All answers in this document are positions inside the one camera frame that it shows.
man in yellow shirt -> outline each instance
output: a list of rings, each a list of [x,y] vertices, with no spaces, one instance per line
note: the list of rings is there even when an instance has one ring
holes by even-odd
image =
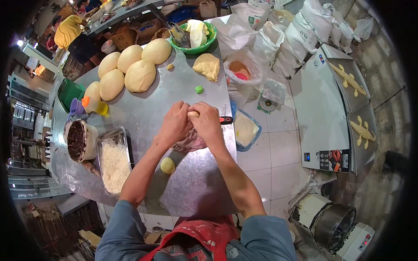
[[[68,49],[77,61],[91,70],[100,64],[103,55],[82,33],[80,25],[87,27],[87,22],[76,15],[70,15],[65,20],[60,15],[56,16],[52,20],[52,26],[56,29],[54,41],[59,48]]]

white tile floor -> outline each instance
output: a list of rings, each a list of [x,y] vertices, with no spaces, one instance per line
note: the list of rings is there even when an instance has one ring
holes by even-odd
[[[257,110],[258,99],[254,93],[244,111],[262,127],[261,135],[246,152],[238,152],[238,165],[253,181],[268,215],[287,219],[288,202],[308,182],[309,169],[301,165],[301,145],[296,111],[290,87],[285,104],[271,114]],[[113,207],[99,206],[102,220],[108,223]],[[140,213],[146,228],[160,226],[173,229],[178,217]]]

orange cap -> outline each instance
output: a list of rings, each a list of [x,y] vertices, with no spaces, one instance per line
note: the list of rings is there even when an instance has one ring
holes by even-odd
[[[84,98],[81,99],[81,104],[83,105],[83,107],[86,107],[87,105],[89,105],[90,102],[90,97],[86,96]]]

chest freezer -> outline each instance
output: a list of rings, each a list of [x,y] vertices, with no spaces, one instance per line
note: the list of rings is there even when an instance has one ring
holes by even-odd
[[[370,93],[354,60],[326,44],[290,80],[302,166],[368,173],[377,148]]]

butter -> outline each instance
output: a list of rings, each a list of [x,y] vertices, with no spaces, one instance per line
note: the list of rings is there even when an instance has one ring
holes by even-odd
[[[206,35],[209,34],[204,22],[190,19],[187,21],[187,29],[190,33],[190,45],[192,48],[200,47],[207,42]]]

